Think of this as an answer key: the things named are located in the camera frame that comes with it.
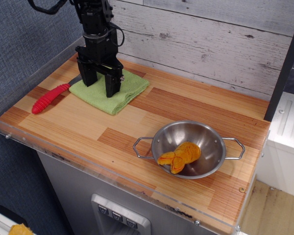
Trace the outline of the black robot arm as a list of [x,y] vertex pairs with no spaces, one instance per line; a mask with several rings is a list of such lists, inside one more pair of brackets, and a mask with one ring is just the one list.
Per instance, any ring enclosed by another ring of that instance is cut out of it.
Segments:
[[76,47],[78,68],[84,84],[89,87],[98,81],[97,74],[105,77],[106,96],[120,91],[123,65],[117,59],[118,26],[111,23],[113,7],[107,0],[72,0],[83,26],[85,46]]

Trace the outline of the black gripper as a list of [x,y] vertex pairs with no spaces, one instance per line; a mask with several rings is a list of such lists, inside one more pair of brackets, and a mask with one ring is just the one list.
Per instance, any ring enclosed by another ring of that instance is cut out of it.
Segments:
[[122,63],[117,59],[118,39],[116,34],[102,38],[84,35],[85,46],[77,46],[77,63],[83,83],[89,87],[98,81],[97,72],[105,75],[106,97],[110,98],[120,91],[124,80]]

